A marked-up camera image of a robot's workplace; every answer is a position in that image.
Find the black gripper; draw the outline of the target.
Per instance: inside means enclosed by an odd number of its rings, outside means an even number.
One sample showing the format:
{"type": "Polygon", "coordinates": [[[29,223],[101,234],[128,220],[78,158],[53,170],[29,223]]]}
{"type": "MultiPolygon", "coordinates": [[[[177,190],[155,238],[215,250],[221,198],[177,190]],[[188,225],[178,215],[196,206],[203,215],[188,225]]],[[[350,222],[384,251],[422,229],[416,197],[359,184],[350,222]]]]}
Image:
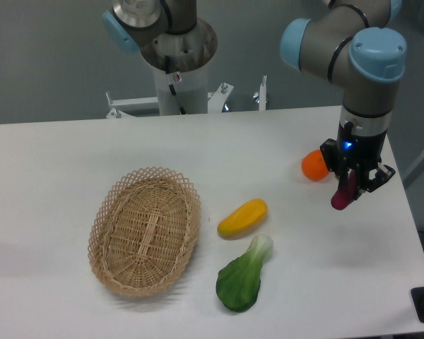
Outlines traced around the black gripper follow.
{"type": "Polygon", "coordinates": [[[325,140],[320,150],[327,169],[338,179],[338,189],[347,185],[347,171],[355,170],[355,200],[358,200],[363,193],[372,193],[385,185],[396,174],[396,170],[384,164],[378,166],[386,131],[374,136],[357,136],[352,134],[351,127],[352,122],[340,124],[337,140],[325,140]]]}

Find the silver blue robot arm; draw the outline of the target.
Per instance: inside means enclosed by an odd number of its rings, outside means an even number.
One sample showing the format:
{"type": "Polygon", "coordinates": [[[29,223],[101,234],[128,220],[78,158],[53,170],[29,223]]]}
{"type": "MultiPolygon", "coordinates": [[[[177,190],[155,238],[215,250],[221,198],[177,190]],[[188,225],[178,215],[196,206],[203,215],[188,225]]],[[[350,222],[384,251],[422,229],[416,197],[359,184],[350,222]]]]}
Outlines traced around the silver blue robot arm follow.
{"type": "MultiPolygon", "coordinates": [[[[298,18],[285,29],[280,56],[301,72],[343,89],[335,139],[321,145],[338,179],[332,206],[341,210],[393,176],[382,146],[405,71],[407,44],[387,27],[400,1],[329,1],[320,20],[298,18]]],[[[220,112],[208,97],[207,68],[218,42],[195,1],[114,1],[102,15],[110,37],[153,69],[162,115],[220,112]]]]}

